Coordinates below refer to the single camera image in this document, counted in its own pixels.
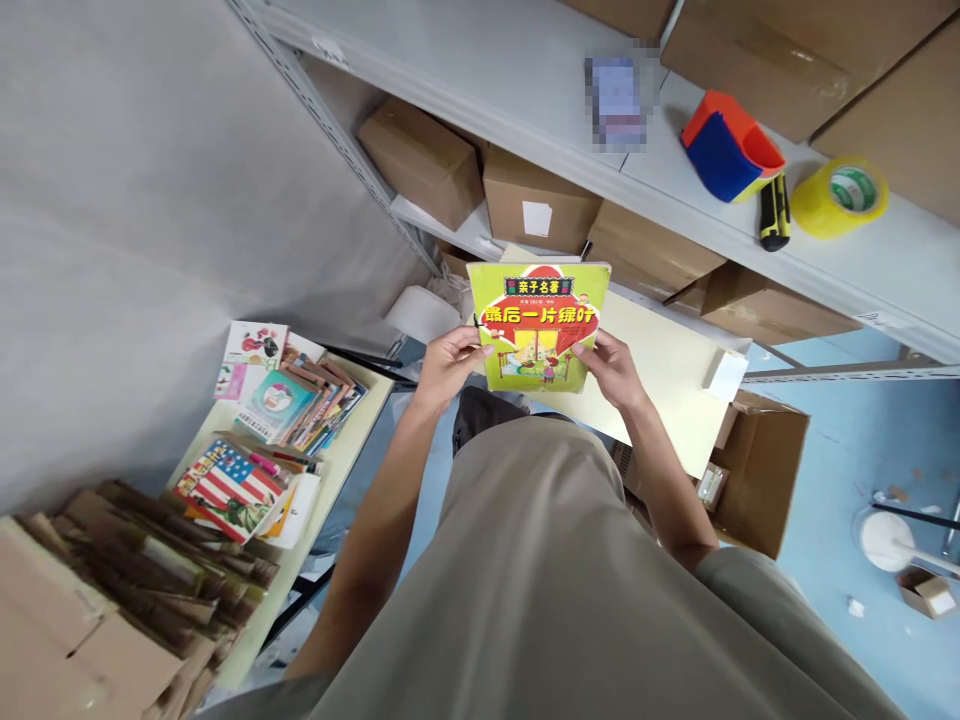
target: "concrete wall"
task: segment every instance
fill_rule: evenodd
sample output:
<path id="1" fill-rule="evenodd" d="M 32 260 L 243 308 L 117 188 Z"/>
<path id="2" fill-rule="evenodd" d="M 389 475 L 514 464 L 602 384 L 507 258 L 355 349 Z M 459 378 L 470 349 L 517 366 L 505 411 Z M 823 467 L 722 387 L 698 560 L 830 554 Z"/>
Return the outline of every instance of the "concrete wall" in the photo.
<path id="1" fill-rule="evenodd" d="M 386 350 L 426 278 L 223 2 L 0 6 L 0 512 L 165 477 L 232 318 Z"/>

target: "left hand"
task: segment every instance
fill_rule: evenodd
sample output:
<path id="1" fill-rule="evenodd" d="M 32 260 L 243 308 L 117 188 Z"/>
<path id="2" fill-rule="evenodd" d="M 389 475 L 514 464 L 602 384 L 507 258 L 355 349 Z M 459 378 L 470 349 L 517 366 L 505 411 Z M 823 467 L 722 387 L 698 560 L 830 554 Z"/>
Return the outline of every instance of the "left hand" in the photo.
<path id="1" fill-rule="evenodd" d="M 480 344 L 480 331 L 465 325 L 427 345 L 420 383 L 413 403 L 429 410 L 446 410 L 467 376 L 493 354 L 493 346 Z"/>

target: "floor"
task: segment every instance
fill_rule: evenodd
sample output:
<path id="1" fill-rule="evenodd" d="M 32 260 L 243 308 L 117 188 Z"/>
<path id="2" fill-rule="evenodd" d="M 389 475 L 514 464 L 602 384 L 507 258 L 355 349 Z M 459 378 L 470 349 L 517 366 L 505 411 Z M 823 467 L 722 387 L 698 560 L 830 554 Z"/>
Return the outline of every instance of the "floor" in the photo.
<path id="1" fill-rule="evenodd" d="M 897 348 L 879 333 L 864 330 L 779 349 L 807 365 L 818 365 L 892 358 Z M 405 352 L 416 354 L 409 347 Z M 750 359 L 751 369 L 782 366 L 762 350 L 751 353 Z M 854 541 L 854 518 L 875 490 L 899 495 L 912 509 L 937 505 L 945 513 L 955 503 L 960 490 L 960 444 L 956 442 L 960 383 L 759 387 L 763 394 L 812 418 L 780 566 L 911 718 L 960 718 L 960 613 L 934 622 L 908 607 L 893 576 L 870 565 Z M 401 411 L 402 400 L 395 397 L 393 407 L 374 428 L 338 500 L 325 533 L 328 537 L 319 543 L 326 549 L 334 549 L 342 540 L 352 512 L 380 466 Z M 452 464 L 455 413 L 456 404 L 441 420 L 431 447 L 404 574 L 437 527 Z M 911 524 L 919 547 L 939 553 L 943 532 Z M 865 606 L 863 618 L 848 612 L 851 597 Z M 288 643 L 286 652 L 290 651 Z"/>

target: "stack of books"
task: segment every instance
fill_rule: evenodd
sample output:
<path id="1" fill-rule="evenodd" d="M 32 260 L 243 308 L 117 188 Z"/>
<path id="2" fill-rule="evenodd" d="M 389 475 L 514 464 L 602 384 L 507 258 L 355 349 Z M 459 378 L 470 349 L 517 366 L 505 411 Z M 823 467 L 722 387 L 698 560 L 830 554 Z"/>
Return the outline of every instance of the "stack of books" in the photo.
<path id="1" fill-rule="evenodd" d="M 260 441 L 315 457 L 366 392 L 287 326 L 234 322 L 214 397 L 236 402 L 238 426 Z"/>

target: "packing tape roll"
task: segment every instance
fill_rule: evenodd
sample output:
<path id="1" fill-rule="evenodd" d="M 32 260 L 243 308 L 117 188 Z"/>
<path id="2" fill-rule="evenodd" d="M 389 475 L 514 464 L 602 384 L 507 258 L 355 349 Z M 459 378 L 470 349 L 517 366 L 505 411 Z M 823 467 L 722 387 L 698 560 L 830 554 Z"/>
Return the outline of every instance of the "packing tape roll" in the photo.
<path id="1" fill-rule="evenodd" d="M 869 162 L 838 158 L 797 185 L 790 196 L 793 219 L 821 240 L 846 235 L 887 210 L 890 188 Z"/>

